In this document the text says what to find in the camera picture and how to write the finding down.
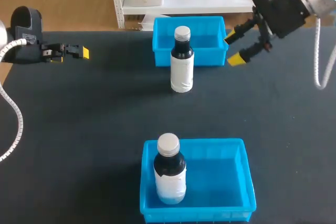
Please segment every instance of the blue plastic bin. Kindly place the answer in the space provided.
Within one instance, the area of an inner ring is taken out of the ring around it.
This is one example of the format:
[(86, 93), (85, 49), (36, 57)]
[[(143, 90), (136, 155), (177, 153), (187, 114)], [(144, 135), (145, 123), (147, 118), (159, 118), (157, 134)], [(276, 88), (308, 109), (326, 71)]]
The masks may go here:
[(177, 205), (162, 203), (156, 193), (156, 143), (146, 141), (142, 154), (140, 211), (146, 222), (249, 220), (256, 199), (243, 140), (181, 140), (187, 191)]
[(195, 66), (223, 66), (228, 49), (223, 17), (171, 17), (154, 21), (153, 51), (157, 67), (170, 66), (174, 47), (174, 32), (178, 26), (191, 30), (191, 47), (195, 52)]

